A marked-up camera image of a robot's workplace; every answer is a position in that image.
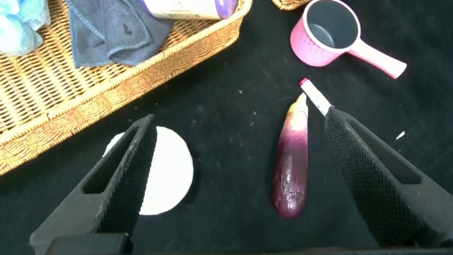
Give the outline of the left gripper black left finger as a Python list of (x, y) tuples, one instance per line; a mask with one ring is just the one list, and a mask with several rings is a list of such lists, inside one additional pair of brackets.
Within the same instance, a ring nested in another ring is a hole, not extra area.
[(36, 254), (129, 254), (144, 200), (156, 126), (134, 122), (30, 236)]

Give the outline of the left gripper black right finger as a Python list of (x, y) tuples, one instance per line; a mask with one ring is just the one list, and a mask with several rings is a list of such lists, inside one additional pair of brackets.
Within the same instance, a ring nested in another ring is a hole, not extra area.
[(452, 195), (351, 115), (324, 129), (370, 232), (382, 246), (452, 246)]

